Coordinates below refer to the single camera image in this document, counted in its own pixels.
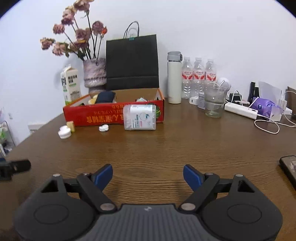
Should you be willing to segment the clear water bottle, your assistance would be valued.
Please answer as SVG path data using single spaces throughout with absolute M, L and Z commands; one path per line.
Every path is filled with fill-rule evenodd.
M 216 70 L 216 65 L 213 59 L 208 59 L 205 67 L 205 74 L 206 74 L 205 81 L 207 84 L 216 83 L 217 70 Z
M 199 93 L 203 92 L 205 80 L 205 67 L 201 57 L 196 57 L 193 66 L 193 85 L 192 85 L 192 96 L 198 96 Z
M 184 57 L 182 64 L 182 98 L 191 96 L 191 82 L 193 80 L 193 66 L 190 57 Z

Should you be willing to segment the white round lid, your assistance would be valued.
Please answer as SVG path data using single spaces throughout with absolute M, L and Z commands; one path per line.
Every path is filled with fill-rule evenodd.
M 71 137 L 72 132 L 71 132 L 71 129 L 67 127 L 67 128 L 60 129 L 58 131 L 58 135 L 61 139 L 66 139 Z

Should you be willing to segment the black paper bag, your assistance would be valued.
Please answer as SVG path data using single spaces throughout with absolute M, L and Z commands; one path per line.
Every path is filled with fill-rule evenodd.
M 106 89 L 159 87 L 156 35 L 106 41 Z

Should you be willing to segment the red cardboard box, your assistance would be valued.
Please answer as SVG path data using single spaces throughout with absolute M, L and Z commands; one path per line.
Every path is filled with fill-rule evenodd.
M 100 124 L 123 124 L 123 108 L 130 104 L 153 104 L 156 106 L 157 123 L 164 121 L 165 98 L 159 88 L 115 90 L 114 103 L 89 105 L 91 94 L 85 95 L 63 107 L 66 121 L 75 126 L 98 126 Z M 136 102 L 139 98 L 147 102 Z

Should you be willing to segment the clear glass cup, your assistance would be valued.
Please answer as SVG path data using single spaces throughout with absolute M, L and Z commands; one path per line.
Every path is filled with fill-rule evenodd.
M 205 114 L 212 118 L 220 118 L 224 112 L 227 89 L 216 83 L 208 83 L 204 94 Z

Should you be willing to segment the green white milk carton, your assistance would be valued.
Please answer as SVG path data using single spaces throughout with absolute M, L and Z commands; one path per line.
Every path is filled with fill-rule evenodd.
M 70 104 L 81 97 L 78 70 L 67 65 L 60 74 L 65 104 Z

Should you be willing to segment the clear cotton swab jar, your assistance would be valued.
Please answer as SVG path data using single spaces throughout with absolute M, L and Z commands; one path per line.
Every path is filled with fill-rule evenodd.
M 126 131 L 155 131 L 156 106 L 153 104 L 130 104 L 123 108 Z

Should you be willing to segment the white charger cube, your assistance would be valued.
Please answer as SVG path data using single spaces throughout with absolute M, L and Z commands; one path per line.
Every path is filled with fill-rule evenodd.
M 193 96 L 189 98 L 189 103 L 192 105 L 198 105 L 199 97 L 198 96 Z

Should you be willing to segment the navy blue pouch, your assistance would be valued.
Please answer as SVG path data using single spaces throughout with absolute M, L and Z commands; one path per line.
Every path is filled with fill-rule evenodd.
M 113 91 L 104 91 L 98 94 L 95 104 L 99 103 L 112 103 L 115 98 L 115 92 Z

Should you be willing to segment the white power strip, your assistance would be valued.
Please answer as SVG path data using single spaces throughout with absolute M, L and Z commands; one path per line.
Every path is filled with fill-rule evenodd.
M 234 113 L 252 120 L 257 119 L 258 111 L 255 109 L 248 108 L 239 104 L 228 102 L 224 105 L 224 110 L 230 113 Z

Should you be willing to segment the white round cap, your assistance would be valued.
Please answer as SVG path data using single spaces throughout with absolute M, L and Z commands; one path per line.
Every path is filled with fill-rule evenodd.
M 109 125 L 105 124 L 105 125 L 101 125 L 98 127 L 100 132 L 107 132 L 109 130 Z

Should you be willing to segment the white round lamp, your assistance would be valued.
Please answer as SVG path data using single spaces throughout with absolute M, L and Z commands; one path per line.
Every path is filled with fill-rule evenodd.
M 230 83 L 230 81 L 229 81 L 227 78 L 225 78 L 225 77 L 221 77 L 221 78 L 219 78 L 219 79 L 217 80 L 217 84 L 218 84 L 219 87 L 224 88 L 224 89 L 226 89 L 227 91 L 229 91 L 230 88 L 231 88 L 231 83 Z

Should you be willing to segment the white thermos bottle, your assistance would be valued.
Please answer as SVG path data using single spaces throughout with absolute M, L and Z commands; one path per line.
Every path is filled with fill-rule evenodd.
M 182 101 L 182 60 L 180 51 L 168 52 L 168 102 L 170 104 L 180 104 Z

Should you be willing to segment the small wooden block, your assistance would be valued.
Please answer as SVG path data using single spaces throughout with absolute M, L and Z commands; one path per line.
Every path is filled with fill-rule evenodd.
M 75 132 L 75 125 L 74 121 L 67 121 L 66 122 L 67 127 L 71 130 L 71 132 Z

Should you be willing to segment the black smartphone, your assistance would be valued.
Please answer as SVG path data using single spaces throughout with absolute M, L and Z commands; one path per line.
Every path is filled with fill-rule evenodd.
M 279 164 L 283 172 L 286 174 L 287 178 L 290 180 L 291 184 L 295 186 L 296 178 L 295 178 L 295 163 L 296 156 L 284 156 L 279 160 Z

